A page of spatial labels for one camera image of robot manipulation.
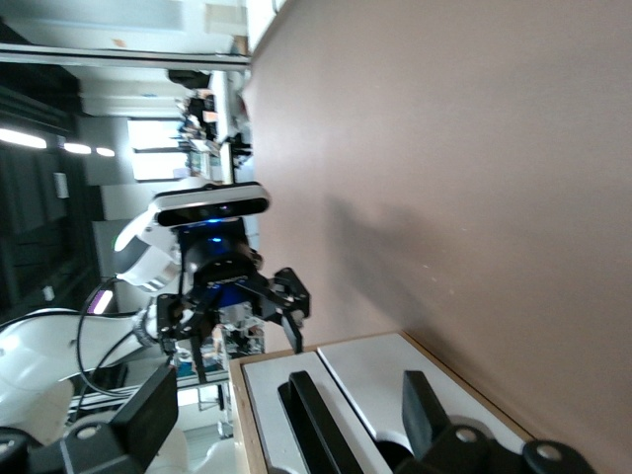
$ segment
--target bolt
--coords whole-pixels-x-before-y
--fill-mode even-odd
[[[561,461],[562,453],[558,448],[552,446],[550,444],[540,444],[536,449],[537,453],[542,456],[544,459],[548,459],[549,461]]]
[[[88,439],[97,433],[99,427],[86,427],[77,433],[79,439]]]
[[[10,441],[0,442],[0,454],[7,452],[15,443],[16,442],[12,439]]]
[[[456,437],[458,437],[463,442],[476,441],[476,434],[472,430],[468,430],[467,428],[458,429],[456,431]]]

